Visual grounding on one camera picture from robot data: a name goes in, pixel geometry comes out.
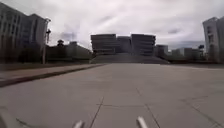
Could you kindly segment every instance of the paved ground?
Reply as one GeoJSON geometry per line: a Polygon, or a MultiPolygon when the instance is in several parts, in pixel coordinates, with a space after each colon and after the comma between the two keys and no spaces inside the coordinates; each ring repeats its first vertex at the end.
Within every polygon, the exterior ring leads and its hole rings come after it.
{"type": "Polygon", "coordinates": [[[223,128],[224,70],[110,64],[0,89],[0,106],[40,128],[223,128]]]}

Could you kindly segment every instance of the wall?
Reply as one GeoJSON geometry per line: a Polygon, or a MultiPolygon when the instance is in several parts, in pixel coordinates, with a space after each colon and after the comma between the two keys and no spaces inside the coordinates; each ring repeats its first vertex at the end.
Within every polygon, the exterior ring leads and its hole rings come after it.
{"type": "Polygon", "coordinates": [[[218,38],[220,46],[220,58],[224,62],[224,17],[217,21],[218,38]]]}
{"type": "Polygon", "coordinates": [[[206,41],[206,52],[209,53],[210,59],[216,62],[220,62],[220,55],[219,55],[219,38],[218,38],[218,29],[217,29],[217,18],[211,18],[205,22],[203,22],[204,26],[204,33],[205,33],[205,41],[206,41]],[[211,28],[211,33],[208,33],[208,27],[211,28]],[[213,35],[213,41],[209,42],[209,36],[213,35]]]}

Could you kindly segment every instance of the cloudy sky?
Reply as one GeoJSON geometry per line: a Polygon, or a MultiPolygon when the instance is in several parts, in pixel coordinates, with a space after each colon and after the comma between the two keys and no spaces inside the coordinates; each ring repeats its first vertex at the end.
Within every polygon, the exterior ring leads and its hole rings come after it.
{"type": "Polygon", "coordinates": [[[99,33],[154,34],[158,44],[204,42],[202,22],[224,16],[224,0],[0,0],[52,20],[51,45],[63,38],[91,48],[99,33]]]}

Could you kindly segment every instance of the tree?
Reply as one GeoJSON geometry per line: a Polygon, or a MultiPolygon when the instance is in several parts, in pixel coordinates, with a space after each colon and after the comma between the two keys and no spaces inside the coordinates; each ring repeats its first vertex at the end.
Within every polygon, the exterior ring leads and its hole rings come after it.
{"type": "Polygon", "coordinates": [[[198,46],[198,49],[199,49],[199,50],[202,50],[202,49],[204,49],[204,48],[205,48],[204,45],[199,45],[199,46],[198,46]]]}
{"type": "Polygon", "coordinates": [[[66,47],[64,45],[63,40],[58,40],[57,57],[58,58],[66,58],[66,47]]]}

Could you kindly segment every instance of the building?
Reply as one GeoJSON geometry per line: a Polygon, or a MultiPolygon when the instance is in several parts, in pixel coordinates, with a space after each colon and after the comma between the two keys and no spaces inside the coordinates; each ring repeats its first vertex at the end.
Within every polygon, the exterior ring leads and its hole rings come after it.
{"type": "Polygon", "coordinates": [[[75,60],[91,59],[92,53],[89,49],[86,49],[77,44],[76,41],[70,42],[69,45],[66,45],[67,57],[75,60]]]}
{"type": "Polygon", "coordinates": [[[131,43],[134,54],[153,56],[156,37],[153,35],[132,34],[131,43]]]}
{"type": "Polygon", "coordinates": [[[117,42],[120,44],[121,52],[122,53],[132,53],[132,44],[131,44],[131,37],[129,36],[118,36],[117,42]]]}
{"type": "Polygon", "coordinates": [[[165,59],[168,53],[168,45],[156,45],[155,56],[165,59]]]}
{"type": "Polygon", "coordinates": [[[116,34],[91,35],[93,52],[96,55],[116,54],[120,49],[116,34]]]}
{"type": "Polygon", "coordinates": [[[44,18],[25,15],[0,2],[0,60],[16,61],[24,48],[40,52],[46,29],[44,18]]]}
{"type": "Polygon", "coordinates": [[[224,17],[213,17],[203,22],[208,59],[224,61],[224,17]]]}
{"type": "Polygon", "coordinates": [[[153,56],[156,37],[144,34],[132,34],[131,37],[116,37],[116,34],[101,34],[92,35],[91,40],[93,52],[96,55],[129,53],[153,56]]]}

